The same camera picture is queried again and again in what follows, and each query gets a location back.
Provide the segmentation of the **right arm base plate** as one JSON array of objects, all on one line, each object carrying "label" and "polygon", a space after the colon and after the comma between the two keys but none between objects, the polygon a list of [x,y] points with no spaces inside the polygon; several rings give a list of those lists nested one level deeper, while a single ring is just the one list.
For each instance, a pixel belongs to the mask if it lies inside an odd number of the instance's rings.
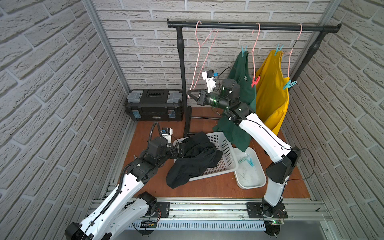
[{"label": "right arm base plate", "polygon": [[246,203],[247,213],[250,219],[287,219],[288,213],[282,201],[272,207],[267,202],[248,202]]}]

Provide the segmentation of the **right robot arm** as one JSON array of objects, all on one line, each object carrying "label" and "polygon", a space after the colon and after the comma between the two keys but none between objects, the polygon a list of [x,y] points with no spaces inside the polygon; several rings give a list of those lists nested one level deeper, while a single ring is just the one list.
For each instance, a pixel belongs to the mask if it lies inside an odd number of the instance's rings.
[{"label": "right robot arm", "polygon": [[188,95],[200,106],[223,109],[229,121],[248,133],[273,161],[266,169],[267,190],[260,204],[260,214],[268,218],[283,207],[285,185],[297,165],[302,149],[291,147],[277,137],[260,120],[248,104],[240,101],[241,86],[233,79],[225,79],[220,90],[215,92],[216,81],[207,90],[190,90]]}]

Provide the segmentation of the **white perforated laundry basket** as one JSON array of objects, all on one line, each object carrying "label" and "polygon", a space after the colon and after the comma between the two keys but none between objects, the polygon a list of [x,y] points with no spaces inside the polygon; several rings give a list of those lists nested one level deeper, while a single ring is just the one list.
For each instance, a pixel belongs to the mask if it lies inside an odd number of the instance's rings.
[{"label": "white perforated laundry basket", "polygon": [[[216,132],[208,133],[207,136],[216,148],[223,152],[223,156],[215,168],[208,168],[201,176],[191,178],[189,182],[231,173],[238,168],[234,149],[225,135],[222,132]],[[186,138],[178,139],[177,142],[181,142],[184,139]]]}]

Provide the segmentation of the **pink hanger of green shirt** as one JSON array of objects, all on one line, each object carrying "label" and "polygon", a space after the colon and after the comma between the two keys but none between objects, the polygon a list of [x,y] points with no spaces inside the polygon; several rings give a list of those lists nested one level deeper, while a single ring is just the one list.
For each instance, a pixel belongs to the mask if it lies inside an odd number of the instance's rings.
[{"label": "pink hanger of green shirt", "polygon": [[253,80],[256,80],[255,48],[256,48],[256,45],[257,45],[257,42],[258,42],[258,39],[259,39],[259,36],[260,36],[260,32],[261,32],[261,25],[260,25],[260,23],[257,23],[257,25],[258,25],[258,33],[257,33],[257,37],[256,37],[256,40],[255,40],[253,49],[252,49],[252,60],[253,60],[253,70],[254,70]]}]

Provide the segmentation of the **red clothespin green shirt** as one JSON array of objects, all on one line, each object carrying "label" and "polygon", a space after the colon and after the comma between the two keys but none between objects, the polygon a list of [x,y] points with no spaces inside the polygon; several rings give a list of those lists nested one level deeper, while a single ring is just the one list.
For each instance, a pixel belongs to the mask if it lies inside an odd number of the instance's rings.
[{"label": "red clothespin green shirt", "polygon": [[257,76],[257,77],[253,76],[253,80],[252,80],[252,83],[251,83],[251,88],[255,87],[259,83],[260,79],[261,79],[261,76]]}]

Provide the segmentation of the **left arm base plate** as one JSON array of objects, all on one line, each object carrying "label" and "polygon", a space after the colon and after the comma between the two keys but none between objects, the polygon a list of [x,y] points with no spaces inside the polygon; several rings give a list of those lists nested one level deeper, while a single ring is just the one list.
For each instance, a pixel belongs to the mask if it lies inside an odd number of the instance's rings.
[{"label": "left arm base plate", "polygon": [[170,205],[170,202],[157,202],[155,207],[149,208],[148,212],[146,213],[146,215],[144,215],[144,217],[151,217],[151,220],[155,218],[168,218],[170,213]]}]

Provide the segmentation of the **black t-shirt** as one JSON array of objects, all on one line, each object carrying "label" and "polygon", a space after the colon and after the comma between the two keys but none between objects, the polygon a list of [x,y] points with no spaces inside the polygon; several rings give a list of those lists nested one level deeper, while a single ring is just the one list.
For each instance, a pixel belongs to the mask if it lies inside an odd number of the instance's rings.
[{"label": "black t-shirt", "polygon": [[215,168],[223,156],[204,132],[182,140],[179,148],[182,153],[166,177],[166,183],[172,189],[201,176],[208,168]]}]

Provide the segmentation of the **green t-shirt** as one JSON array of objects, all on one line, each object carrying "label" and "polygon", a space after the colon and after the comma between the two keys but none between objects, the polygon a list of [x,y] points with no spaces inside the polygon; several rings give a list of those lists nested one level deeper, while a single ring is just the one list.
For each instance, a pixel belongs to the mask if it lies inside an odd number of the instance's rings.
[{"label": "green t-shirt", "polygon": [[214,132],[223,132],[227,140],[234,144],[240,151],[245,152],[251,143],[252,137],[240,128],[242,120],[256,109],[257,91],[251,87],[253,78],[249,73],[248,52],[240,53],[235,60],[228,78],[235,81],[235,84],[229,84],[230,89],[234,90],[236,86],[240,87],[239,97],[225,111],[230,117],[221,117],[218,124],[213,127]]}]

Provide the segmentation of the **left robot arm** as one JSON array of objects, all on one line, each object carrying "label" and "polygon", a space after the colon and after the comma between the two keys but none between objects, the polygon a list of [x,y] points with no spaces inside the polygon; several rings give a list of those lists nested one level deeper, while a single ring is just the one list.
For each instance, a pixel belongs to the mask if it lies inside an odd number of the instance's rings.
[{"label": "left robot arm", "polygon": [[88,217],[67,227],[66,239],[114,240],[136,220],[155,212],[157,199],[151,194],[144,192],[136,200],[132,197],[167,160],[176,159],[181,152],[172,144],[173,129],[160,128],[157,122],[150,132],[154,129],[158,129],[159,137],[149,136],[147,148],[122,170],[117,187]]}]

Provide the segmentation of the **teal clothespin green shirt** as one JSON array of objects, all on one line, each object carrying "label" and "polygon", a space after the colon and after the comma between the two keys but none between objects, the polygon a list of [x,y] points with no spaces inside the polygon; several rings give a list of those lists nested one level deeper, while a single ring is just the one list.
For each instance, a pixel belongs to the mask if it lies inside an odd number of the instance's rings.
[{"label": "teal clothespin green shirt", "polygon": [[242,57],[246,57],[247,56],[247,51],[248,50],[248,47],[247,46],[241,46],[241,53],[242,53]]}]

